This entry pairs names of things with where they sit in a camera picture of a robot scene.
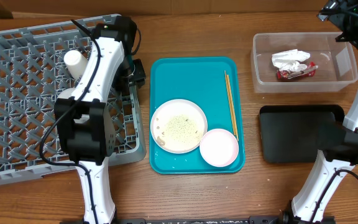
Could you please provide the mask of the white cup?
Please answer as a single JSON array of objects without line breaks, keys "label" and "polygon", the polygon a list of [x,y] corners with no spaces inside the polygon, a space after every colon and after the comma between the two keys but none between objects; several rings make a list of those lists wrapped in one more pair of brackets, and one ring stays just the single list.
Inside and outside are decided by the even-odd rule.
[{"label": "white cup", "polygon": [[87,59],[77,50],[68,51],[63,58],[71,76],[77,80],[82,77],[88,64]]}]

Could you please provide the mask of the grey bowl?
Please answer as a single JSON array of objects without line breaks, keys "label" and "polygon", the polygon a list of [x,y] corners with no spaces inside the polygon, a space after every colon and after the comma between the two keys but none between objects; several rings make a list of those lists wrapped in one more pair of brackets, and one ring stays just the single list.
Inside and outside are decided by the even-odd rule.
[{"label": "grey bowl", "polygon": [[69,99],[75,88],[67,88],[63,90],[59,95],[58,99]]}]

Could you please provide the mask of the white tissue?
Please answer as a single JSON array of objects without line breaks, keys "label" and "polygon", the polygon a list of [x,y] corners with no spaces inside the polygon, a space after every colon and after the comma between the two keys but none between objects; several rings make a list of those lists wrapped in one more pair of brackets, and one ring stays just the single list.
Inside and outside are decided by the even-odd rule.
[{"label": "white tissue", "polygon": [[300,72],[307,69],[308,66],[303,62],[310,56],[310,53],[298,49],[287,50],[272,54],[272,63],[280,71]]}]

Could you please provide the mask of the red snack wrapper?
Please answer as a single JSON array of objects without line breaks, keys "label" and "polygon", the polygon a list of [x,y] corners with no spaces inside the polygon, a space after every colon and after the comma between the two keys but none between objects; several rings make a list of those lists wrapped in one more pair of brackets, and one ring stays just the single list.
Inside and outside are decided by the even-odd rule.
[{"label": "red snack wrapper", "polygon": [[276,76],[279,80],[294,80],[297,78],[313,77],[318,66],[311,62],[305,70],[299,72],[279,71],[277,70]]}]

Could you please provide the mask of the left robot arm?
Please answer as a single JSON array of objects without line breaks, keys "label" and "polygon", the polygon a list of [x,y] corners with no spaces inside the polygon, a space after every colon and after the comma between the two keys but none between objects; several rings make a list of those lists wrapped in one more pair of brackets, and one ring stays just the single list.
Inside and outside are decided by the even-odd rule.
[{"label": "left robot arm", "polygon": [[108,110],[111,87],[145,83],[142,62],[133,59],[140,44],[140,30],[129,17],[88,30],[77,25],[92,41],[92,52],[81,79],[70,96],[55,102],[54,127],[66,166],[80,176],[85,202],[83,223],[114,223],[116,206],[111,197],[108,163],[114,152],[116,130]]}]

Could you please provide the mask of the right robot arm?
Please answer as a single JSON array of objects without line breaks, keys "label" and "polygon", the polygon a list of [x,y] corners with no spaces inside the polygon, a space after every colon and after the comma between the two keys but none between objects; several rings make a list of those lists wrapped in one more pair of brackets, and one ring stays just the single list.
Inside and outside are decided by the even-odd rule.
[{"label": "right robot arm", "polygon": [[[341,35],[338,42],[349,42],[358,50],[358,1],[328,1],[318,12]],[[300,192],[288,204],[277,223],[334,223],[324,218],[324,210],[341,181],[358,165],[358,90],[342,126],[323,129],[328,146],[319,150],[313,168]]]}]

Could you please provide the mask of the grey dishwasher rack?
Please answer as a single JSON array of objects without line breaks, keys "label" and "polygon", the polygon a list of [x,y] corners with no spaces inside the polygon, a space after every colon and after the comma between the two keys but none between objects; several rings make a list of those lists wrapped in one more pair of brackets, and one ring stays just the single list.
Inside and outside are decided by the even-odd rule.
[{"label": "grey dishwasher rack", "polygon": [[0,185],[39,179],[67,169],[68,156],[52,133],[58,95],[77,84],[64,64],[69,50],[91,53],[90,38],[66,21],[0,31]]}]

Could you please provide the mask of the teal serving tray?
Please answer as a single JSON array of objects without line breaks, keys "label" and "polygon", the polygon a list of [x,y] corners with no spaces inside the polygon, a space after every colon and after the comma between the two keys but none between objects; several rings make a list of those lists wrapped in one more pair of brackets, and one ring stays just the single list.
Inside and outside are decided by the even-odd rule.
[{"label": "teal serving tray", "polygon": [[159,174],[228,174],[242,169],[246,161],[242,129],[241,98],[235,62],[229,57],[182,57],[157,60],[150,71],[150,113],[163,103],[184,99],[197,104],[205,113],[208,129],[232,130],[225,77],[231,83],[239,135],[239,153],[226,167],[209,165],[200,150],[173,154],[149,140],[150,166]]}]

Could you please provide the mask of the large white plate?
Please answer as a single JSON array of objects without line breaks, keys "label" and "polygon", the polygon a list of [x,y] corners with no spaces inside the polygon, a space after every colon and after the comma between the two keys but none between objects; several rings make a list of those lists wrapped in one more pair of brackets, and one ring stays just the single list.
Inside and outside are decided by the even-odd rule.
[{"label": "large white plate", "polygon": [[195,150],[208,130],[203,110],[194,102],[184,99],[169,100],[152,115],[152,139],[164,151],[184,154]]}]

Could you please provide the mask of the small pink plate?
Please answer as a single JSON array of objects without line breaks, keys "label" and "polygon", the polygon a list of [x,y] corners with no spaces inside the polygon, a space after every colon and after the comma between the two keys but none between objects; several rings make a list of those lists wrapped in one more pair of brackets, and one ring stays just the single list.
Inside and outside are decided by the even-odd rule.
[{"label": "small pink plate", "polygon": [[201,139],[201,157],[211,166],[226,167],[236,160],[238,153],[237,138],[225,129],[212,129]]}]

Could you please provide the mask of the black tray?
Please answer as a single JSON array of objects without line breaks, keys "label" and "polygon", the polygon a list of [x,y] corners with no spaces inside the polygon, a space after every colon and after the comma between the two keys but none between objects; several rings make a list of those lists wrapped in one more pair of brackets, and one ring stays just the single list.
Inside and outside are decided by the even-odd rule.
[{"label": "black tray", "polygon": [[341,123],[339,105],[266,105],[259,110],[264,160],[271,164],[314,162],[318,131],[328,123]]}]

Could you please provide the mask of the clear plastic bin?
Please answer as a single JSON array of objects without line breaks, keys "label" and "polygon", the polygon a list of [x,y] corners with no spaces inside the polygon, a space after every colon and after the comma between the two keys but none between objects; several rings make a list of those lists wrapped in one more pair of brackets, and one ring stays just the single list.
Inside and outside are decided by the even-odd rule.
[{"label": "clear plastic bin", "polygon": [[[352,45],[336,42],[338,32],[284,32],[254,35],[251,69],[256,93],[301,93],[339,91],[358,79]],[[291,80],[278,78],[272,55],[287,50],[304,51],[306,65],[316,65],[313,76]]]}]

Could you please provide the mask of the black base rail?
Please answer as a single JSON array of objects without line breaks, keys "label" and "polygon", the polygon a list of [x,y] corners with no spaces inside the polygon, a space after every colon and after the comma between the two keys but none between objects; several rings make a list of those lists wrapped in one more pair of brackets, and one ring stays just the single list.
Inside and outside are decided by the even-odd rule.
[{"label": "black base rail", "polygon": [[301,220],[289,220],[276,215],[250,216],[247,218],[221,219],[182,219],[182,220],[146,220],[144,218],[119,219],[118,224],[279,224],[309,223]]}]

